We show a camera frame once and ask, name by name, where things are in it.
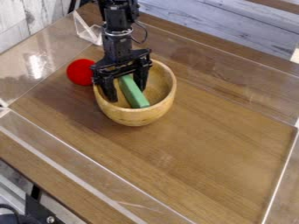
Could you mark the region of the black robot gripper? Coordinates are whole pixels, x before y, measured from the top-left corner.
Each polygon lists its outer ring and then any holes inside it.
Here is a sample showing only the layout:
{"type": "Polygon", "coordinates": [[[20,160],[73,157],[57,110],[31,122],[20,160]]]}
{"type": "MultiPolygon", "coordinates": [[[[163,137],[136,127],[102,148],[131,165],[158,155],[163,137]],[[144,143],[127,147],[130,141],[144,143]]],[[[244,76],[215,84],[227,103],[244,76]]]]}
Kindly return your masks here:
{"type": "Polygon", "coordinates": [[[131,31],[103,31],[104,57],[91,66],[92,82],[102,86],[107,99],[118,102],[114,79],[127,74],[134,75],[140,91],[146,90],[148,71],[152,66],[151,50],[132,48],[131,31]]]}

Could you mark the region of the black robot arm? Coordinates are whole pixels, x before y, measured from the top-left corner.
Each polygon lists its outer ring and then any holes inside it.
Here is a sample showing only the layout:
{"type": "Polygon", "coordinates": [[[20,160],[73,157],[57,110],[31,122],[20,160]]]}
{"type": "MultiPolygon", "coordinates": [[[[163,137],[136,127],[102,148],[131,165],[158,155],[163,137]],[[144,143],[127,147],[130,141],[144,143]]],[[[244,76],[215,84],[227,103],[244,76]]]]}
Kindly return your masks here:
{"type": "Polygon", "coordinates": [[[103,18],[104,57],[91,66],[92,82],[102,87],[107,99],[118,102],[116,78],[132,74],[139,89],[146,90],[152,66],[151,50],[135,50],[132,47],[132,24],[139,17],[138,0],[98,0],[98,5],[103,18]]]}

